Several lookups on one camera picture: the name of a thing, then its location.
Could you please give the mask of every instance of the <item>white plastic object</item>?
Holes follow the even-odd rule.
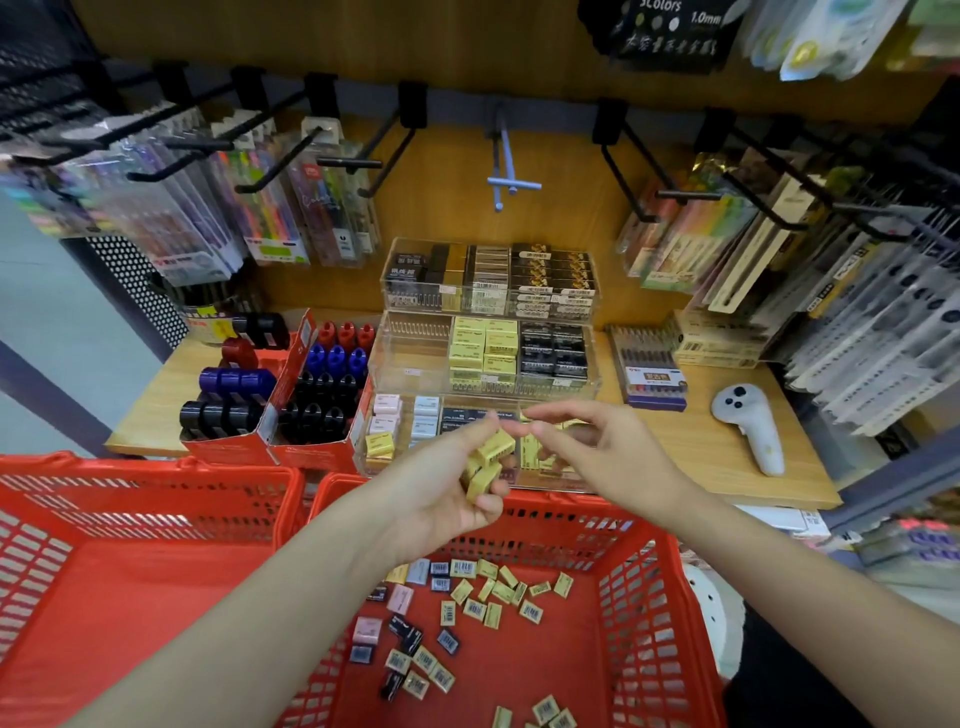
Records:
[[[765,474],[783,475],[783,447],[763,390],[754,384],[735,384],[722,389],[713,398],[710,412],[720,422],[740,427]]]

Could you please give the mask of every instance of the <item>wooden shelf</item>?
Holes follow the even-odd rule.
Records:
[[[610,340],[601,332],[597,332],[596,340],[604,381],[597,399],[622,402]],[[216,347],[185,339],[113,431],[107,440],[108,449],[129,455],[186,455],[187,450],[180,443],[180,406],[197,396],[200,369],[217,366],[219,362],[220,351]],[[705,488],[736,503],[810,510],[840,504],[840,497],[770,370],[766,367],[752,371],[684,367],[684,373],[690,389],[685,412],[637,410],[636,413],[687,474]],[[784,477],[761,473],[737,428],[719,423],[710,415],[714,394],[738,382],[757,385],[770,400],[783,443]]]

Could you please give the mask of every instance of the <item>eraser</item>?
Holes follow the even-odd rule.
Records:
[[[360,644],[377,644],[380,640],[381,627],[383,627],[383,619],[358,617],[353,627],[353,641]]]
[[[430,681],[442,691],[450,692],[450,688],[453,687],[456,678],[450,670],[440,663],[437,663],[437,666],[434,667],[433,672],[430,674]]]
[[[509,569],[507,569],[507,567],[505,566],[500,567],[500,578],[503,579],[505,582],[507,582],[507,584],[510,585],[511,589],[515,587],[518,583],[516,577],[514,576],[514,573]]]
[[[439,397],[417,397],[414,400],[414,414],[427,417],[440,417]]]
[[[401,675],[407,674],[407,671],[410,669],[410,665],[413,663],[413,658],[410,655],[404,655],[399,650],[392,649],[390,654],[387,655],[387,667],[391,670],[399,672]]]
[[[540,596],[541,594],[546,594],[547,592],[552,592],[553,587],[550,586],[549,581],[540,582],[539,584],[534,584],[530,587],[530,596]]]
[[[553,591],[566,599],[566,596],[570,594],[570,587],[573,586],[573,577],[567,576],[562,571],[557,576],[557,583],[553,585]]]
[[[437,642],[451,655],[457,654],[457,650],[460,649],[460,640],[454,637],[448,629],[440,630],[440,634],[437,635]]]
[[[384,581],[392,581],[395,584],[406,584],[407,582],[407,572],[410,570],[409,564],[400,564],[398,567],[393,567],[386,576],[383,577]]]
[[[498,598],[504,604],[510,604],[514,600],[514,590],[508,587],[506,584],[501,584],[500,582],[493,583],[493,589],[491,590],[493,596]]]
[[[400,395],[377,395],[373,398],[373,414],[398,415],[402,405]]]
[[[503,607],[501,607],[499,604],[493,604],[493,603],[488,604],[487,614],[484,616],[484,619],[483,619],[484,626],[490,627],[490,629],[499,629],[501,614],[503,614]]]
[[[514,587],[514,598],[510,600],[510,603],[515,607],[520,606],[520,602],[523,601],[523,595],[527,593],[527,585],[522,581],[517,583]]]
[[[373,662],[373,648],[367,644],[355,644],[350,648],[349,660],[359,665],[369,665]]]
[[[387,602],[387,609],[396,612],[399,615],[405,615],[410,609],[410,602],[413,601],[414,590],[397,584],[394,587],[394,593],[390,595],[390,601]]]
[[[543,610],[532,601],[525,601],[520,606],[520,616],[528,618],[534,624],[540,624],[540,619],[543,617]]]
[[[463,579],[457,584],[456,589],[450,593],[450,598],[457,602],[457,604],[463,604],[464,600],[470,596],[470,592],[472,591],[472,585],[466,579]]]
[[[496,586],[496,579],[487,579],[487,583],[483,585],[480,589],[480,594],[477,595],[478,601],[487,601],[487,597],[490,596],[490,592],[493,591],[493,587]]]
[[[509,455],[516,448],[516,440],[502,427],[498,429],[493,436],[477,448],[477,453],[483,458],[484,465],[498,460],[504,455]]]
[[[413,695],[417,700],[423,700],[423,696],[426,695],[426,689],[429,687],[430,683],[415,672],[408,673],[406,679],[403,681],[403,689]]]
[[[468,617],[483,621],[483,617],[487,614],[487,605],[481,604],[479,601],[473,599],[468,599],[467,603],[464,604],[464,614]]]
[[[373,591],[367,596],[367,601],[386,601],[387,600],[387,586],[385,584],[378,584],[373,587]]]
[[[410,569],[407,571],[407,583],[425,586],[429,572],[430,559],[417,559],[417,561],[410,565]]]
[[[487,559],[477,559],[477,574],[486,576],[488,579],[496,579],[496,564],[493,561],[487,561]]]
[[[560,714],[560,706],[553,695],[547,695],[534,706],[534,717],[539,725],[544,725]]]
[[[440,626],[452,627],[457,623],[457,602],[440,602]]]
[[[450,559],[450,576],[454,578],[474,579],[477,575],[477,563],[466,559]]]

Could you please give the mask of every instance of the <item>finger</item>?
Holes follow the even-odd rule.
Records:
[[[583,473],[584,468],[589,467],[592,458],[596,456],[596,450],[589,448],[549,423],[534,422],[533,432],[547,448],[557,453],[558,457],[568,462],[580,473]]]
[[[616,409],[615,404],[606,404],[602,401],[562,400],[534,404],[523,410],[523,414],[531,420],[542,420],[548,423],[584,420],[598,427],[606,427],[614,409]]]
[[[496,412],[490,410],[483,420],[458,427],[446,437],[455,442],[464,453],[470,453],[490,440],[499,428],[500,419],[496,416]]]

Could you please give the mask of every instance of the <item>hanging merchandise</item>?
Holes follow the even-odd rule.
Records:
[[[227,133],[253,116],[251,111],[237,111],[211,124],[210,132],[214,136]],[[288,143],[289,135],[277,134],[274,120],[268,119],[235,139],[232,150],[217,152],[211,165],[244,241],[260,264],[310,263],[300,209],[291,204],[293,193],[285,172],[257,192],[239,194],[235,190],[237,185],[259,181]]]
[[[705,74],[722,68],[746,0],[581,0],[593,47],[633,71]]]
[[[322,265],[360,267],[379,247],[373,204],[361,198],[367,170],[350,173],[320,164],[320,158],[353,158],[360,145],[344,141],[333,118],[303,119],[303,136],[323,129],[288,167],[294,194],[309,233],[311,252]]]
[[[856,76],[886,38],[907,0],[766,0],[756,3],[743,55],[782,81]]]
[[[66,135],[96,138],[130,121],[130,117],[112,117]],[[106,151],[63,164],[81,181],[94,205],[174,285],[228,280],[240,270],[246,253],[205,164],[191,164],[162,182],[127,178],[130,172],[155,172],[176,161],[179,155],[159,139],[196,130],[202,123],[200,112],[193,108],[115,142]]]

